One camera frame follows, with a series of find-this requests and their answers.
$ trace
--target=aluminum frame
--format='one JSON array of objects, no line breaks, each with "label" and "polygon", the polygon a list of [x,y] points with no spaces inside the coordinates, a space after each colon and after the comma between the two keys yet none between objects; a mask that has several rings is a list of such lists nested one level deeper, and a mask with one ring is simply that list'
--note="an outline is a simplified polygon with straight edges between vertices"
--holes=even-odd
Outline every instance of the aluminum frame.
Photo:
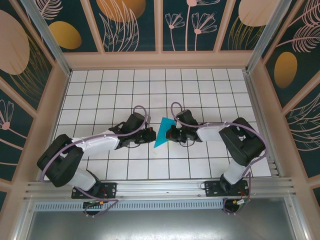
[{"label": "aluminum frame", "polygon": [[[266,120],[254,83],[251,76],[244,70],[244,78],[248,88],[248,93],[252,101],[256,121],[261,130],[261,133],[270,144],[270,156],[267,159],[268,164],[276,171],[275,175],[282,176],[282,171],[278,162],[277,155],[274,151],[274,146],[271,141],[271,135],[266,125]],[[206,197],[205,190],[201,189],[201,185],[208,179],[185,179],[185,180],[123,180],[117,182],[116,198],[120,201],[199,201],[208,199],[221,199],[221,197]],[[28,231],[32,224],[33,214],[38,202],[83,202],[81,199],[71,199],[72,187],[63,186],[56,188],[52,183],[42,183],[38,181],[30,182],[26,188],[23,197],[20,221],[15,226],[12,240],[26,239]],[[295,189],[291,178],[289,177],[253,177],[251,178],[251,198],[284,198],[290,216],[291,224],[294,227],[295,236],[297,239],[306,239],[303,236],[308,235],[308,229],[303,224],[304,219],[299,214],[299,206],[295,202]],[[228,196],[229,198],[238,198],[237,196]]]},{"label": "aluminum frame", "polygon": [[21,3],[25,8],[25,11],[29,15],[29,17],[32,19],[32,22],[35,25],[36,29],[39,31],[44,41],[47,43],[47,46],[52,52],[56,61],[60,64],[63,72],[69,76],[71,73],[71,67],[69,66],[61,48],[59,47],[57,41],[55,40],[53,34],[51,33],[45,19],[42,17],[41,13],[39,12],[39,9],[35,1],[21,0]]}]

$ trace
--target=leaf illustration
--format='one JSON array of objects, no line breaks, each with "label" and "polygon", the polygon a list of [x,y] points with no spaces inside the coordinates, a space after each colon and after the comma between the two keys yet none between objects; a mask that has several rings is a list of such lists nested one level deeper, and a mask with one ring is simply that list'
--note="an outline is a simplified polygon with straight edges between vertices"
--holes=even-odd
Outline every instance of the leaf illustration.
[{"label": "leaf illustration", "polygon": [[46,20],[53,20],[61,11],[61,0],[35,0],[42,17]]},{"label": "leaf illustration", "polygon": [[291,110],[287,121],[298,150],[318,149],[320,147],[320,94],[308,104]]},{"label": "leaf illustration", "polygon": [[310,53],[320,43],[320,25],[300,27],[291,42],[295,52]]},{"label": "leaf illustration", "polygon": [[287,121],[290,124],[295,124],[298,121],[304,119],[307,114],[311,113],[313,110],[317,110],[320,107],[320,94],[318,94],[311,102],[308,104],[292,109],[289,112],[289,117]]},{"label": "leaf illustration", "polygon": [[308,26],[320,23],[320,0],[309,0],[306,3],[302,20]]},{"label": "leaf illustration", "polygon": [[135,51],[139,44],[139,27],[135,14],[122,2],[122,9],[115,0],[101,1],[103,10],[111,19],[100,14],[104,25],[103,46],[107,52]]},{"label": "leaf illustration", "polygon": [[105,17],[102,16],[100,13],[99,15],[104,26],[103,46],[107,49],[108,52],[112,52],[115,47],[115,37],[113,31],[110,28],[110,20],[109,18],[105,19]]}]

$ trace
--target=pink flower illustration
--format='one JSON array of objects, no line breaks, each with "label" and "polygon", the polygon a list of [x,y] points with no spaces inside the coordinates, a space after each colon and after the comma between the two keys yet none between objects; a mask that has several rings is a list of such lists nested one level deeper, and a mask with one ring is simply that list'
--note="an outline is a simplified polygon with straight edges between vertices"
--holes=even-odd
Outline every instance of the pink flower illustration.
[{"label": "pink flower illustration", "polygon": [[192,14],[192,25],[195,33],[194,50],[197,51],[197,37],[199,34],[212,33],[217,30],[217,25],[215,25],[214,13],[202,14],[199,18],[199,13]]},{"label": "pink flower illustration", "polygon": [[[14,109],[15,109],[15,105],[12,102],[8,101],[7,105],[6,105],[6,103],[3,99],[0,100],[0,134],[1,134],[1,130],[3,130],[3,131],[9,130],[9,131],[13,132],[14,134],[26,139],[27,138],[26,136],[23,136],[22,134],[14,131],[10,128],[11,120],[12,120],[12,117],[14,114]],[[6,144],[8,146],[11,146],[13,148],[19,149],[21,151],[23,150],[22,147],[17,146],[11,142],[8,142],[4,139],[0,138],[0,142]],[[17,165],[16,163],[6,163],[6,162],[0,162],[0,164],[11,165],[11,166]]]},{"label": "pink flower illustration", "polygon": [[188,12],[186,14],[186,27],[185,27],[185,50],[188,51],[188,26],[189,26],[189,15],[190,8],[196,6],[205,6],[218,4],[220,0],[186,0],[186,4],[188,4]]},{"label": "pink flower illustration", "polygon": [[177,28],[181,28],[185,26],[185,22],[183,21],[183,18],[181,16],[181,13],[179,14],[171,14],[168,13],[165,15],[165,20],[166,23],[168,24],[169,28],[170,28],[170,34],[171,34],[171,42],[172,42],[172,47],[173,47],[173,51],[176,51],[175,49],[175,44],[174,44],[174,39],[172,36],[172,29],[177,29]]},{"label": "pink flower illustration", "polygon": [[197,5],[212,5],[219,3],[220,0],[186,0],[186,3],[190,7],[195,7]]}]

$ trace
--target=orange circle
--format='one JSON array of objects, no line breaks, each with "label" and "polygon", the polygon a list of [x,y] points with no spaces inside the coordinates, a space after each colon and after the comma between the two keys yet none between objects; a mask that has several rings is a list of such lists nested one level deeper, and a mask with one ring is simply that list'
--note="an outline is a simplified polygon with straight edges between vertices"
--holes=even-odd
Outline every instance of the orange circle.
[{"label": "orange circle", "polygon": [[120,23],[130,22],[129,10],[133,12],[137,19],[141,17],[146,9],[146,0],[96,0],[96,3],[104,15]]},{"label": "orange circle", "polygon": [[296,56],[291,52],[283,52],[274,66],[274,80],[279,88],[287,88],[294,80],[298,69]]}]

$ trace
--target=metal floor panel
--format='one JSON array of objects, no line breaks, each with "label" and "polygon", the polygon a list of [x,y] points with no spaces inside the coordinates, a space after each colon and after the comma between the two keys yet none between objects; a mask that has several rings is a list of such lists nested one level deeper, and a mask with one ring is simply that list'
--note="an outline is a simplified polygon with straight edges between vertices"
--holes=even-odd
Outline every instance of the metal floor panel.
[{"label": "metal floor panel", "polygon": [[[37,202],[34,212],[82,212],[84,202]],[[87,211],[105,210],[113,202],[88,208]],[[161,200],[119,201],[110,211],[154,211],[154,210],[206,210],[222,209],[222,199],[208,200]]]},{"label": "metal floor panel", "polygon": [[221,209],[35,212],[28,240],[294,240],[283,199],[253,199],[237,215]]}]

